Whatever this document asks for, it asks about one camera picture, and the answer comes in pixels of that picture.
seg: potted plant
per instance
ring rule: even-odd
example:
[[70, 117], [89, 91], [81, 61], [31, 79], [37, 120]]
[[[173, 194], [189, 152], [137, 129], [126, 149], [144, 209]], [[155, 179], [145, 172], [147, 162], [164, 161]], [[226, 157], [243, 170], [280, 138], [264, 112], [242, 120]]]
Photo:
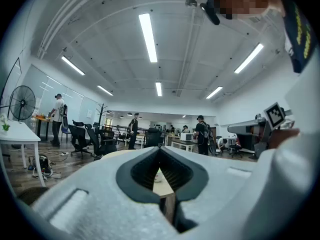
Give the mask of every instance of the potted plant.
[[0, 115], [1, 133], [7, 135], [10, 125], [8, 124], [8, 118], [5, 114]]

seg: microwave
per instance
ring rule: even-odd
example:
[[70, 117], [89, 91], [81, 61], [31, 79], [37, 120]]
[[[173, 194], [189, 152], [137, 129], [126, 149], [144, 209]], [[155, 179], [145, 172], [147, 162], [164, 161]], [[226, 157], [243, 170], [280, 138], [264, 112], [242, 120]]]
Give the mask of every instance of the microwave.
[[193, 140], [192, 133], [181, 133], [180, 140], [190, 142]]

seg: fluorescent ceiling light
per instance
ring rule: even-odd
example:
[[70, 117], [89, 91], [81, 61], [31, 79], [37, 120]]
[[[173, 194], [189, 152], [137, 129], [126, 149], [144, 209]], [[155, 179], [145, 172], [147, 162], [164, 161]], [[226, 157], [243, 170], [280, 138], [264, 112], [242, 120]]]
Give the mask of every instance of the fluorescent ceiling light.
[[244, 62], [234, 71], [234, 73], [239, 74], [257, 55], [260, 53], [264, 46], [261, 43], [254, 48], [251, 54], [245, 59]]
[[73, 64], [70, 60], [68, 60], [65, 56], [62, 56], [61, 58], [64, 62], [66, 62], [71, 68], [73, 68], [75, 71], [77, 71], [81, 76], [84, 76], [85, 73], [81, 71], [75, 64]]
[[43, 88], [42, 86], [39, 86], [40, 88], [44, 89], [45, 91], [49, 92], [46, 88]]
[[80, 93], [77, 93], [76, 91], [74, 91], [74, 90], [71, 90], [71, 89], [69, 89], [70, 91], [73, 91], [75, 94], [78, 94], [78, 95], [80, 95], [80, 96], [82, 96], [83, 97], [83, 95], [81, 95]]
[[101, 85], [97, 85], [101, 90], [103, 90], [104, 92], [106, 92], [107, 94], [113, 96], [113, 94], [110, 91], [107, 91], [105, 88], [103, 88]]
[[53, 87], [51, 87], [49, 84], [46, 84], [46, 83], [44, 83], [44, 82], [42, 82], [44, 85], [46, 85], [46, 86], [48, 86], [48, 87], [50, 87], [50, 88], [52, 88], [53, 89]]
[[57, 82], [56, 80], [52, 79], [50, 76], [47, 75], [46, 77], [47, 77], [47, 78], [50, 78], [52, 81], [56, 82], [57, 84], [62, 85], [61, 83], [59, 83], [59, 82]]
[[65, 93], [62, 93], [62, 94], [66, 95], [66, 96], [68, 96], [68, 97], [70, 97], [70, 98], [72, 98], [72, 97], [71, 97], [71, 96], [69, 96], [68, 94], [65, 94]]
[[155, 82], [156, 92], [158, 93], [158, 96], [162, 96], [161, 91], [161, 82]]
[[217, 89], [215, 89], [208, 97], [207, 99], [210, 99], [213, 95], [217, 94], [222, 89], [221, 86], [219, 86]]
[[149, 13], [140, 14], [139, 20], [140, 20], [140, 24], [141, 24], [141, 28], [144, 36], [144, 41], [146, 44], [146, 49], [148, 50], [150, 62], [158, 62], [154, 34], [152, 32], [152, 26], [150, 21], [150, 14]]

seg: window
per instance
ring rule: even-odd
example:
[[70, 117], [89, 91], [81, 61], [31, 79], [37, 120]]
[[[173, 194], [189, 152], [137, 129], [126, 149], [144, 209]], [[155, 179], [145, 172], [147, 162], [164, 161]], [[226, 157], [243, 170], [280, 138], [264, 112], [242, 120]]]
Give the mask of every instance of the window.
[[106, 118], [106, 119], [105, 119], [105, 122], [104, 122], [104, 125], [105, 125], [105, 126], [111, 126], [111, 125], [112, 125], [112, 119]]

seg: black shirt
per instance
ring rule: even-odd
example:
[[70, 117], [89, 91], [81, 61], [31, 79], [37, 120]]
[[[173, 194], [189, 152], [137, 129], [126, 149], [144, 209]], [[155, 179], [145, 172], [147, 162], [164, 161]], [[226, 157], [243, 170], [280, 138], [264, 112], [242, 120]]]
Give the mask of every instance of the black shirt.
[[198, 144], [203, 144], [204, 143], [204, 136], [203, 136], [203, 133], [205, 131], [205, 125], [207, 123], [205, 121], [202, 121], [200, 123], [197, 123], [196, 127], [195, 127], [195, 131], [196, 132], [199, 132], [199, 135], [198, 135]]
[[285, 50], [290, 55], [293, 71], [301, 73], [309, 61], [316, 45], [317, 37], [302, 11], [292, 0], [281, 0], [285, 17]]
[[132, 119], [131, 125], [132, 125], [132, 131], [136, 133], [138, 131], [138, 120]]

